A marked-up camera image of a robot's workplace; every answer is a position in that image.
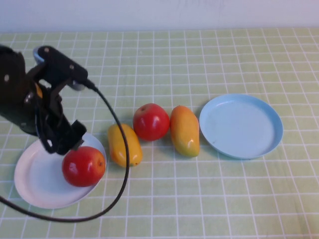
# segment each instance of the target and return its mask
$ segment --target table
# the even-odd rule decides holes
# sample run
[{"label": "table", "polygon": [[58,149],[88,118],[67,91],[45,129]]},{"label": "table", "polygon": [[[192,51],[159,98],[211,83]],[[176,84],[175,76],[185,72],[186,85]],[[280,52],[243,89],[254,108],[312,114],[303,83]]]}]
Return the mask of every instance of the table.
[{"label": "table", "polygon": [[[144,158],[130,171],[123,197],[105,216],[81,224],[25,217],[0,205],[0,238],[319,238],[319,28],[163,32],[43,32],[0,34],[25,56],[51,45],[89,71],[121,122],[132,125],[145,103],[168,113],[177,105],[199,116],[210,99],[243,93],[268,102],[284,124],[282,143],[249,161],[217,153],[201,137],[196,158],[180,156],[169,134],[142,142]],[[114,123],[98,96],[61,92],[70,121],[80,120],[108,153]],[[109,161],[98,187],[65,209],[25,203],[13,185],[15,164],[35,137],[0,120],[0,194],[31,211],[88,216],[107,207],[124,169]]]}]

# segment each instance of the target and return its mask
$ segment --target plate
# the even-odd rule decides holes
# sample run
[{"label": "plate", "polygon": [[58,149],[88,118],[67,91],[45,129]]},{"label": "plate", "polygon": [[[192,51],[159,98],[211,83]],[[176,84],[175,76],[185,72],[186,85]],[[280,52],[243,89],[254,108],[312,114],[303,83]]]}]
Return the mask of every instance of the plate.
[{"label": "plate", "polygon": [[[83,135],[82,146],[99,150],[106,159],[103,145],[93,135]],[[68,207],[85,198],[97,184],[90,187],[75,187],[63,177],[64,156],[49,154],[38,139],[21,155],[14,171],[17,192],[35,207],[57,209]]]},{"label": "plate", "polygon": [[283,123],[264,101],[242,94],[210,100],[202,109],[199,125],[217,151],[239,159],[261,157],[274,150],[283,137]]}]

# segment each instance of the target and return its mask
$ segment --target red fruit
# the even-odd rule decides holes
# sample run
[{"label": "red fruit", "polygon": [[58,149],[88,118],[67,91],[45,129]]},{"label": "red fruit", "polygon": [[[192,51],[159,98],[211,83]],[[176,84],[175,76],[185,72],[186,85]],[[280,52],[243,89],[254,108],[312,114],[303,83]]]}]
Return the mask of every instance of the red fruit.
[{"label": "red fruit", "polygon": [[73,186],[92,186],[103,177],[106,161],[103,154],[89,146],[69,151],[62,162],[65,180]]},{"label": "red fruit", "polygon": [[157,104],[149,103],[138,108],[133,116],[133,128],[145,141],[162,138],[169,130],[169,116]]}]

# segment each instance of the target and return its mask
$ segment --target black cable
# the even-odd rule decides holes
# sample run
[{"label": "black cable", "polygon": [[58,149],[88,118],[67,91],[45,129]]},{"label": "black cable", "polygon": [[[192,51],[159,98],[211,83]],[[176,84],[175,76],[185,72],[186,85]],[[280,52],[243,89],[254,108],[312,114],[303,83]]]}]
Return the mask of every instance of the black cable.
[{"label": "black cable", "polygon": [[30,217],[34,217],[34,218],[38,218],[38,219],[41,219],[41,220],[45,220],[45,221],[51,221],[51,222],[60,222],[60,223],[81,223],[81,222],[87,222],[87,221],[90,221],[90,220],[93,220],[93,219],[96,219],[104,214],[106,214],[107,212],[109,212],[114,206],[115,204],[119,201],[120,197],[122,196],[123,192],[124,192],[124,189],[126,187],[126,183],[127,183],[127,180],[128,180],[128,177],[129,177],[129,170],[130,170],[130,156],[129,156],[129,146],[128,146],[128,142],[127,142],[127,139],[126,139],[126,136],[124,134],[124,131],[123,131],[123,128],[121,126],[121,123],[119,121],[119,119],[117,118],[115,112],[113,111],[111,105],[109,104],[109,102],[106,100],[106,98],[104,97],[104,95],[100,92],[100,90],[95,87],[95,85],[91,82],[91,81],[87,81],[85,82],[86,85],[89,89],[95,91],[101,98],[102,100],[104,101],[104,103],[107,105],[107,107],[109,108],[113,118],[115,119],[117,125],[119,126],[120,128],[120,131],[121,131],[121,134],[122,134],[122,137],[123,137],[123,140],[124,140],[124,145],[125,145],[125,151],[126,151],[126,170],[125,170],[125,175],[124,175],[124,180],[123,180],[123,183],[122,183],[122,186],[121,186],[121,189],[117,195],[117,197],[114,199],[114,201],[103,211],[95,214],[95,215],[92,215],[90,217],[85,217],[85,218],[77,218],[77,219],[72,219],[72,218],[54,218],[54,217],[48,217],[48,216],[44,216],[44,215],[40,215],[40,214],[37,214],[37,213],[33,213],[33,212],[29,212],[28,210],[24,209],[24,208],[21,208],[19,206],[17,206],[16,204],[6,200],[5,198],[1,197],[0,196],[0,202],[2,202],[3,204],[7,205],[8,207],[22,213],[22,214],[25,214],[25,215],[28,215]]}]

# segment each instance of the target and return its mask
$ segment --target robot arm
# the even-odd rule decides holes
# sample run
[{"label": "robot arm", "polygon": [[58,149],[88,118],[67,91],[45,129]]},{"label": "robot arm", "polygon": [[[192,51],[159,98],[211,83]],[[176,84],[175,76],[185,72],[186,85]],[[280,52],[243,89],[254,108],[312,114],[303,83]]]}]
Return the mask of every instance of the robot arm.
[{"label": "robot arm", "polygon": [[36,48],[34,55],[38,65],[26,73],[22,54],[0,46],[0,115],[38,136],[47,152],[65,155],[82,144],[86,128],[77,120],[68,122],[59,93],[66,85],[83,89],[76,82],[89,84],[88,72],[49,46]]}]

